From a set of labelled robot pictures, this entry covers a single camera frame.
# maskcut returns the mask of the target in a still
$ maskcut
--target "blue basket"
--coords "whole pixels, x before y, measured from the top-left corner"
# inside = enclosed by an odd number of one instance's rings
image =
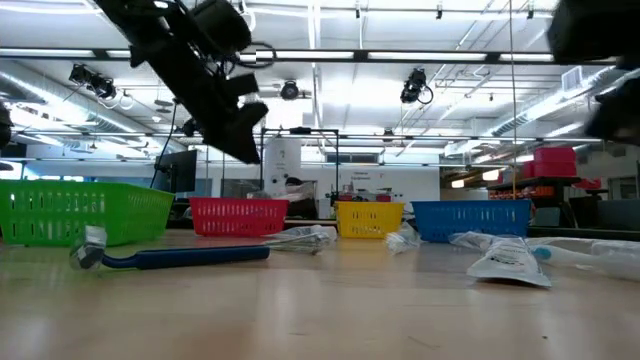
[[[422,240],[449,242],[449,235],[467,231],[527,235],[529,200],[413,201]]]

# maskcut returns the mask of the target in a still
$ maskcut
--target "yellow basket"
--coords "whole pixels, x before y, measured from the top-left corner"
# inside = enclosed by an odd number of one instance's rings
[[[338,201],[340,236],[347,238],[384,238],[398,230],[404,203]]]

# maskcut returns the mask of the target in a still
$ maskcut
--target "green basket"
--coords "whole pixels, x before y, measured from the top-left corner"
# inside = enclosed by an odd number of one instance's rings
[[[7,244],[70,246],[85,225],[104,227],[107,245],[164,234],[173,194],[128,184],[0,180]]]

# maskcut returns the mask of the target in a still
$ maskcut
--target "table surface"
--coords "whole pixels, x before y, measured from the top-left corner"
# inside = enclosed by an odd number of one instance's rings
[[[172,230],[154,244],[250,244]],[[72,271],[67,249],[0,250],[0,359],[637,359],[640,284],[545,268],[551,290],[476,283],[445,244]]]

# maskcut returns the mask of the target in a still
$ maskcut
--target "desk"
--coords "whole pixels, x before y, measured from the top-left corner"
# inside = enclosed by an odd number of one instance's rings
[[[230,241],[172,230],[148,247]],[[316,257],[96,274],[68,270],[66,253],[0,251],[0,359],[590,360],[640,349],[640,284],[560,269],[545,269],[552,290],[475,283],[465,271],[478,254],[450,245],[392,257],[382,241],[343,240]]]

